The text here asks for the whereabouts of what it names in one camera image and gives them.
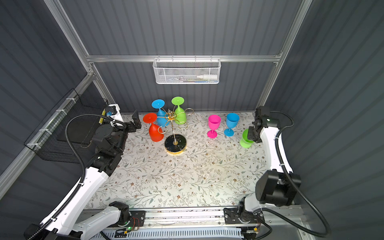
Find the green wine glass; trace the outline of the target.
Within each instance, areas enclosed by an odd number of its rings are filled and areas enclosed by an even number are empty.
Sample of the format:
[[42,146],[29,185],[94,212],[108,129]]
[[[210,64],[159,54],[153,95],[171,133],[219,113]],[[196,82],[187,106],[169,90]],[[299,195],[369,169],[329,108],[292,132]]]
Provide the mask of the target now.
[[177,108],[174,110],[175,114],[175,122],[178,125],[183,125],[187,122],[187,114],[185,113],[185,110],[181,108],[181,105],[185,102],[185,99],[183,97],[174,97],[172,99],[172,104],[177,106]]
[[240,140],[240,145],[245,149],[250,148],[254,143],[254,141],[248,139],[248,133],[249,130],[245,129],[242,133],[242,138]]

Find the blue wine glass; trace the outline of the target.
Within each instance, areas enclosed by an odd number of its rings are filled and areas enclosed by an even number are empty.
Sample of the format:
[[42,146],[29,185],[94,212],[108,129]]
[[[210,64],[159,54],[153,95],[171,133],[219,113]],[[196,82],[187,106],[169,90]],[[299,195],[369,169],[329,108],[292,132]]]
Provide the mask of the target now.
[[157,125],[160,127],[168,126],[168,120],[165,118],[166,112],[163,109],[165,106],[165,101],[162,99],[157,99],[152,102],[152,107],[155,109],[158,109],[157,112]]
[[234,128],[237,126],[239,119],[240,117],[238,114],[229,113],[227,115],[226,124],[228,128],[224,131],[225,136],[232,137],[235,134]]

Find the red wine glass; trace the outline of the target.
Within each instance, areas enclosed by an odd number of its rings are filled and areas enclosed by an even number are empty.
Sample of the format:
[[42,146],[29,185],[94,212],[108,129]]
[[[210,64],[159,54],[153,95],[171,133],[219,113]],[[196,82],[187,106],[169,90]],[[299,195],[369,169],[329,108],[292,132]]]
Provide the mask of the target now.
[[149,128],[149,135],[153,142],[160,142],[164,138],[163,130],[160,126],[155,124],[157,118],[158,116],[155,113],[148,113],[143,117],[143,121],[146,124],[151,124]]

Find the pink wine glass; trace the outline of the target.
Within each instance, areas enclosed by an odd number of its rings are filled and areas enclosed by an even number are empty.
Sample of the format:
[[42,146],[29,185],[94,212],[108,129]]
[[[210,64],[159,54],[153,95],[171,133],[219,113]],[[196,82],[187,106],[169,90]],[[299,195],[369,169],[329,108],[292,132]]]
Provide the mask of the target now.
[[219,128],[222,119],[218,115],[211,115],[209,116],[208,121],[210,130],[207,132],[207,136],[211,139],[214,139],[218,135],[216,130]]

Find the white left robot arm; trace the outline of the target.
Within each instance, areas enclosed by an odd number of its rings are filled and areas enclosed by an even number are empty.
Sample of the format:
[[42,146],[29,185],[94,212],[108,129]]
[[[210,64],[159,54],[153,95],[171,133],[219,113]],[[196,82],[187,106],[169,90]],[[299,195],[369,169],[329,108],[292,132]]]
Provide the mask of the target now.
[[92,142],[96,144],[95,154],[87,164],[70,140],[69,127],[76,120],[72,118],[65,127],[65,137],[77,158],[82,175],[58,206],[38,225],[31,224],[24,232],[27,240],[89,240],[103,229],[118,225],[126,228],[134,217],[127,204],[114,201],[100,213],[77,224],[76,221],[97,189],[103,185],[119,165],[129,133],[142,127],[139,113],[134,111],[131,122],[124,122],[119,106],[105,107],[105,114],[95,115],[104,119],[96,129]]

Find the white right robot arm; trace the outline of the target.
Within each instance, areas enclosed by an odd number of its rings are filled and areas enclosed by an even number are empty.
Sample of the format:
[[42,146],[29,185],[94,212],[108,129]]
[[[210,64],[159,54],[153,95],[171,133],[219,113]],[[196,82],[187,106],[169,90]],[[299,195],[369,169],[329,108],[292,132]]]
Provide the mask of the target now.
[[301,177],[293,173],[288,163],[281,137],[279,137],[279,148],[275,145],[281,125],[278,119],[271,117],[271,113],[268,107],[256,108],[253,125],[243,133],[244,142],[263,143],[267,170],[257,181],[255,193],[244,197],[239,203],[237,214],[242,223],[249,223],[253,220],[253,212],[257,211],[261,204],[276,207],[292,204],[297,191],[284,174],[283,166],[287,169],[293,182],[298,187],[301,185]]

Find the white vented cover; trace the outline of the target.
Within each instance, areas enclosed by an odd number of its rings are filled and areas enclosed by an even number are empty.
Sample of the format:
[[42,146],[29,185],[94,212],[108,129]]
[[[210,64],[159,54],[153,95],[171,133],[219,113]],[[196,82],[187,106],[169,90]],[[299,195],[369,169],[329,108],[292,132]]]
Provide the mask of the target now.
[[177,229],[140,229],[127,234],[114,234],[113,240],[178,240],[225,238],[242,240],[241,230],[237,228],[177,228]]

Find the white mesh wall basket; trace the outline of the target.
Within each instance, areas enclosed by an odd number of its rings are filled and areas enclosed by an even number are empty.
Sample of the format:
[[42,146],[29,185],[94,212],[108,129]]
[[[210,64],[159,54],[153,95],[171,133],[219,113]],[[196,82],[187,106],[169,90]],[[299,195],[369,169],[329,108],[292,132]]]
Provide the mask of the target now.
[[160,85],[215,85],[220,82],[221,61],[165,61],[155,59],[153,70]]

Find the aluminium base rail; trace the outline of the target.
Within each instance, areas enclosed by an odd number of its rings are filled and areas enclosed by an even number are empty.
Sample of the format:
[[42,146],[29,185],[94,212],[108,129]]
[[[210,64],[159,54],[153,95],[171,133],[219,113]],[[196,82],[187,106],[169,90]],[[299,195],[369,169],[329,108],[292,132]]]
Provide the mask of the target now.
[[[259,223],[255,217],[248,222],[241,222],[235,213],[225,214],[224,208],[235,209],[236,207],[188,207],[188,208],[152,208],[152,209],[130,209],[134,217],[140,220],[140,229],[165,229],[165,228],[208,228],[208,227],[255,227]],[[279,214],[289,218],[301,226],[307,227],[308,221],[300,205],[291,207],[268,207]],[[83,210],[76,224],[93,217],[103,210]],[[279,217],[263,211],[265,222],[270,226],[288,225]]]

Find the right aluminium corner post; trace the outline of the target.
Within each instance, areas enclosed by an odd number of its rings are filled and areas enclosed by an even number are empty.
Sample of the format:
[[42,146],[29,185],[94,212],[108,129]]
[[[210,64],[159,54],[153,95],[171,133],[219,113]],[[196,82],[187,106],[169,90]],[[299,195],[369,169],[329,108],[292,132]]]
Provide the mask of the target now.
[[266,104],[312,3],[312,0],[301,1],[281,51],[279,55],[276,56],[278,60],[274,61],[275,66],[271,70],[256,107],[264,106]]

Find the aluminium corner frame post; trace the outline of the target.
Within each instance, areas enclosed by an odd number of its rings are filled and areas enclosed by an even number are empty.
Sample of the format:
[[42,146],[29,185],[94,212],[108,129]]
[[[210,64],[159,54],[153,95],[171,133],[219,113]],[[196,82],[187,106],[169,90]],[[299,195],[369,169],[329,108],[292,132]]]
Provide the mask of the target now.
[[93,62],[88,60],[90,57],[85,45],[83,44],[79,34],[77,33],[74,25],[72,24],[69,16],[67,15],[62,3],[60,1],[44,0],[45,5],[51,12],[61,31],[65,35],[78,59],[80,60],[83,68],[87,74],[80,84],[76,87],[76,91],[82,94],[86,88],[93,83],[97,88],[101,97],[108,101],[110,104],[115,104],[116,101],[109,91],[105,81],[103,80],[99,70]]

